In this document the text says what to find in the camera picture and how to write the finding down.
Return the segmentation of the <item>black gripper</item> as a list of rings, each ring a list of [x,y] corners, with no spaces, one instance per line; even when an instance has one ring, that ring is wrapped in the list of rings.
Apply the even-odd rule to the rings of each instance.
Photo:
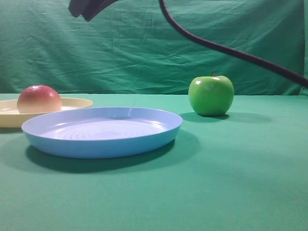
[[[117,0],[71,0],[68,10],[73,17],[82,16],[85,21],[89,22],[115,2]]]

